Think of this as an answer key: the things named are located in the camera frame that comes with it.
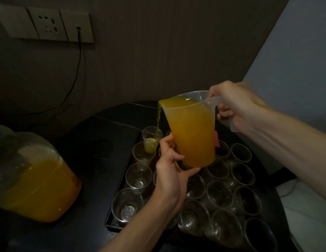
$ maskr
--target orange juice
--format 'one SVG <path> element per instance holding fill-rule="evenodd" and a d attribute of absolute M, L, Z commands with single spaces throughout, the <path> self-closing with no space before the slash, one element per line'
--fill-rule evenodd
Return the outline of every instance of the orange juice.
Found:
<path fill-rule="evenodd" d="M 184 164 L 202 168 L 215 158 L 214 114 L 202 103 L 196 103 L 179 96 L 159 101 L 178 149 L 185 156 Z"/>
<path fill-rule="evenodd" d="M 0 198 L 0 206 L 41 222 L 52 222 L 68 210 L 81 182 L 62 160 L 33 163 Z"/>

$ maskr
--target person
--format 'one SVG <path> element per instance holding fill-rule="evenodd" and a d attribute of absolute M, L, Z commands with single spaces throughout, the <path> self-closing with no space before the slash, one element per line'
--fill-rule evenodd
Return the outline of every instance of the person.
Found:
<path fill-rule="evenodd" d="M 326 199 L 326 134 L 280 113 L 253 93 L 246 83 L 225 81 L 212 86 L 208 97 L 220 95 L 219 120 L 233 117 L 235 127 L 286 166 Z M 144 206 L 102 251 L 151 251 L 185 199 L 186 184 L 199 169 L 182 171 L 183 156 L 171 148 L 174 136 L 161 139 L 157 185 Z"/>

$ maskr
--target switch plate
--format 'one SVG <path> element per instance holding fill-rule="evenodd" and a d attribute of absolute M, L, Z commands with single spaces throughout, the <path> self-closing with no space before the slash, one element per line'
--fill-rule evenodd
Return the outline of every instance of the switch plate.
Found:
<path fill-rule="evenodd" d="M 39 39 L 26 8 L 0 4 L 0 21 L 10 37 Z"/>
<path fill-rule="evenodd" d="M 66 10 L 60 13 L 70 42 L 78 41 L 77 27 L 80 27 L 80 41 L 94 43 L 89 14 Z"/>
<path fill-rule="evenodd" d="M 28 7 L 42 40 L 68 41 L 59 10 Z"/>

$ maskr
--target table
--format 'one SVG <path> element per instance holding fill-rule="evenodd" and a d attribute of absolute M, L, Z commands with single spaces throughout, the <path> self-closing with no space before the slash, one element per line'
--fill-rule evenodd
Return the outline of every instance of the table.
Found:
<path fill-rule="evenodd" d="M 115 235 L 105 227 L 122 171 L 127 164 L 138 132 L 157 125 L 157 101 L 125 103 L 100 111 L 75 126 L 56 148 L 83 183 L 72 207 L 57 221 L 38 223 L 0 210 L 1 239 L 8 251 L 98 251 Z M 162 114 L 160 129 L 169 130 Z M 216 121 L 220 140 L 229 146 L 243 143 L 228 128 Z M 280 198 L 269 185 L 266 169 L 257 161 L 253 170 L 260 185 L 253 189 L 263 206 L 263 220 L 273 230 L 278 251 L 295 251 Z M 170 244 L 159 244 L 159 251 L 189 251 Z"/>

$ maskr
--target electrical outlet panel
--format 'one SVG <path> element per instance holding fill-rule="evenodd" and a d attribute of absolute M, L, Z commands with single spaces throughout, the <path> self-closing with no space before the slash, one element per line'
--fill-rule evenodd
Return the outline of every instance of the electrical outlet panel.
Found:
<path fill-rule="evenodd" d="M 68 41 L 59 10 L 36 7 L 27 9 L 42 40 Z"/>
<path fill-rule="evenodd" d="M 65 10 L 61 10 L 60 13 L 70 42 L 78 41 L 77 29 L 80 28 L 80 41 L 94 43 L 91 22 L 87 13 Z"/>
<path fill-rule="evenodd" d="M 39 39 L 26 8 L 0 4 L 0 21 L 10 37 Z"/>

